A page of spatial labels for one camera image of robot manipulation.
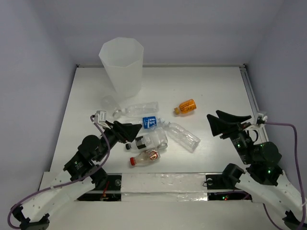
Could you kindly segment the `clear bottle white cap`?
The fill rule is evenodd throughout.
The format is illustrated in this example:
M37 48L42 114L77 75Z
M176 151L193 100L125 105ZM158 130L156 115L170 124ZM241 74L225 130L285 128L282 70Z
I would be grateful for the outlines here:
M138 103L122 109L122 114L127 117L141 117L159 112L158 102Z

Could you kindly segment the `blue label clear bottle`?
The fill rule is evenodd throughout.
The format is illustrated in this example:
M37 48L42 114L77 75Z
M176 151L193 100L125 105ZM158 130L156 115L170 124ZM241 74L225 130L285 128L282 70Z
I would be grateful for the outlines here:
M140 124L143 130L152 129L159 124L162 124L164 121L162 118L156 116L146 116L135 118L131 121L134 125Z

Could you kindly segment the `clear bottle silver cap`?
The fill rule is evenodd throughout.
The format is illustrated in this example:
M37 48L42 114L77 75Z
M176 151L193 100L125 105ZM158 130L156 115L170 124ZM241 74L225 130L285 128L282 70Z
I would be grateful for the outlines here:
M110 118L119 119L122 115L122 110L116 100L111 96L102 98L103 110L105 110Z

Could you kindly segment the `clear bottle base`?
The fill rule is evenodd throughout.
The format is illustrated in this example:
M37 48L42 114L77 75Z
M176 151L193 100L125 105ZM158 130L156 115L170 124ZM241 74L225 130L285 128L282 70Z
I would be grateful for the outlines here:
M164 150L168 147L168 139L167 139L166 133L161 127L155 128L150 133L150 136L154 143L154 146L158 150Z

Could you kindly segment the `red cap clear bottle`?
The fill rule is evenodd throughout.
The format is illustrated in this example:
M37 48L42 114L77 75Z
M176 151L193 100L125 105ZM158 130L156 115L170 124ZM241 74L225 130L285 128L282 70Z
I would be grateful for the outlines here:
M130 158L131 166L151 164L160 158L160 153L154 149L142 151L138 156Z

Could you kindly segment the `orange plastic bottle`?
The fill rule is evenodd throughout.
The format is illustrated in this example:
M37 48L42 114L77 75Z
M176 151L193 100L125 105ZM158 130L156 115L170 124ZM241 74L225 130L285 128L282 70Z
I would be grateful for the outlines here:
M197 106L196 106L195 101L193 99L189 99L185 102L182 102L178 107L174 108L174 113L176 115L187 114L196 109L197 109Z

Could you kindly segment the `clear plastic bottle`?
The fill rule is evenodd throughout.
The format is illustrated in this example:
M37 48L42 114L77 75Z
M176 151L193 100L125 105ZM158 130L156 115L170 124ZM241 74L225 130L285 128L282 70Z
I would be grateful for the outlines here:
M177 123L162 121L160 125L176 143L191 153L195 151L201 141L196 135Z

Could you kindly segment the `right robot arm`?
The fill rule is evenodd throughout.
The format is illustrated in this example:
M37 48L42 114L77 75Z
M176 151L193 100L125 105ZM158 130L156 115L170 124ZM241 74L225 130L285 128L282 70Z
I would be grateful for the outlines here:
M258 113L254 123L251 116L236 116L217 110L207 115L213 136L230 139L245 169L228 164L221 174L209 174L203 183L217 195L244 193L264 207L271 206L291 230L307 228L307 199L303 186L297 190L279 166L282 158L277 146L270 141L257 144L250 137L269 122L265 113Z

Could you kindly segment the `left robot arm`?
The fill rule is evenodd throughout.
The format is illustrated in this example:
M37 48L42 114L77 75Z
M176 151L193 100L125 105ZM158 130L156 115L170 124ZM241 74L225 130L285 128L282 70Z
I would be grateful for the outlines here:
M45 230L50 224L49 218L62 205L93 189L104 188L108 175L102 167L111 149L117 143L132 142L141 127L140 124L106 121L102 136L86 136L48 187L28 195L10 209L8 225L18 230Z

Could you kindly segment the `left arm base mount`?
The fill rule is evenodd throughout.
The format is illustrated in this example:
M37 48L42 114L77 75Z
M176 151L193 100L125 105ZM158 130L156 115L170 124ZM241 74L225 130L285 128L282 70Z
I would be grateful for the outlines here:
M121 201L122 174L111 174L106 183L82 196L77 201Z

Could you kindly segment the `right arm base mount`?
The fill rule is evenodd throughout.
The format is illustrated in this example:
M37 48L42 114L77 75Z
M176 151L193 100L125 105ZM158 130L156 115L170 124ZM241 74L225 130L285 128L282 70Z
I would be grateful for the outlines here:
M221 174L207 174L202 186L207 189L208 201L252 201L249 193L233 187Z

